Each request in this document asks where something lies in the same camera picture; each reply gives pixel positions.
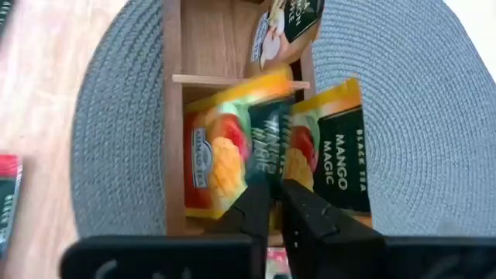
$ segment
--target box compartment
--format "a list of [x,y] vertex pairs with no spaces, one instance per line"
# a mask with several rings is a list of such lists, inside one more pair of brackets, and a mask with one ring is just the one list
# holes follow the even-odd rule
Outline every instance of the box compartment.
[[[184,213],[184,104],[241,82],[260,1],[164,0],[164,194],[167,235],[198,234],[208,222]],[[294,89],[315,94],[312,50],[291,65]]]

